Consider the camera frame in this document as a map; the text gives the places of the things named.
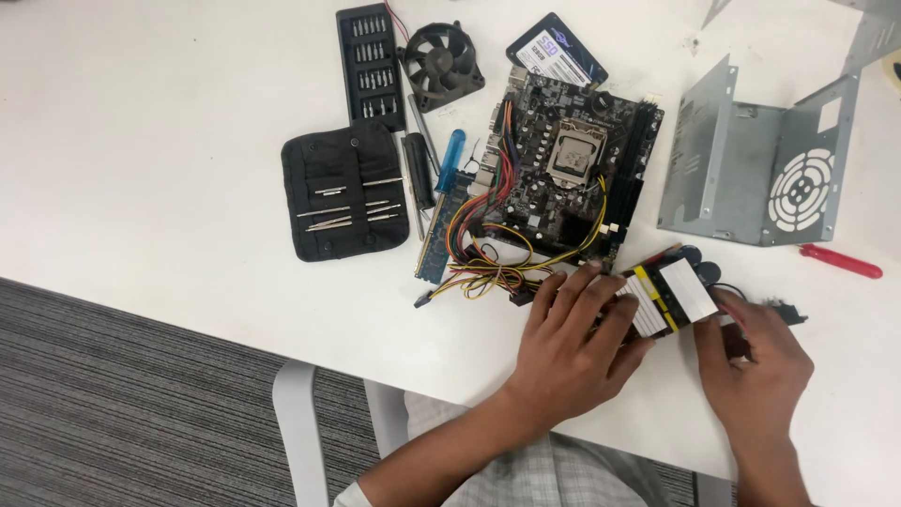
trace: black fabric tool pouch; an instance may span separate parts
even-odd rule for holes
[[[307,134],[282,148],[291,235],[312,263],[394,248],[410,234],[394,139],[376,122]],[[343,208],[298,217],[315,211]],[[322,225],[330,222],[332,226]],[[319,225],[317,230],[310,227]]]

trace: red screwdriver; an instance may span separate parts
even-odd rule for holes
[[[835,267],[842,268],[850,272],[862,274],[867,278],[876,280],[882,278],[882,270],[875,264],[865,263],[859,259],[849,257],[843,253],[833,252],[815,244],[802,244],[801,254],[804,257],[813,257],[816,260],[831,264]]]

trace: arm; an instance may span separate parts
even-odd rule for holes
[[[740,507],[811,505],[788,435],[814,363],[771,308],[718,290],[751,345],[753,362],[726,358],[716,318],[695,325],[701,383],[738,464]]]
[[[633,298],[617,302],[589,335],[598,311],[625,284],[622,278],[601,277],[589,285],[599,273],[600,264],[587,263],[570,277],[557,272],[544,281],[514,373],[473,410],[414,439],[364,474],[359,487],[373,507],[441,505],[495,457],[528,445],[622,389],[654,342],[619,346],[638,308]]]

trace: hand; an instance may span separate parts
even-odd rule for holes
[[[729,362],[716,318],[695,324],[701,385],[736,454],[789,442],[788,430],[814,362],[772,308],[727,290],[714,296],[735,318],[753,362]]]
[[[644,338],[620,347],[638,309],[632,296],[620,298],[589,334],[601,307],[625,285],[622,277],[602,276],[589,286],[600,272],[593,262],[569,278],[556,272],[535,295],[516,369],[498,392],[519,412],[528,438],[612,399],[654,345]]]

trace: person's right hand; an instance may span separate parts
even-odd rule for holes
[[[792,416],[814,362],[776,310],[727,290],[716,290],[714,298],[743,328],[753,362],[729,362],[716,317],[695,323],[701,384],[710,406],[736,453],[788,442]]]

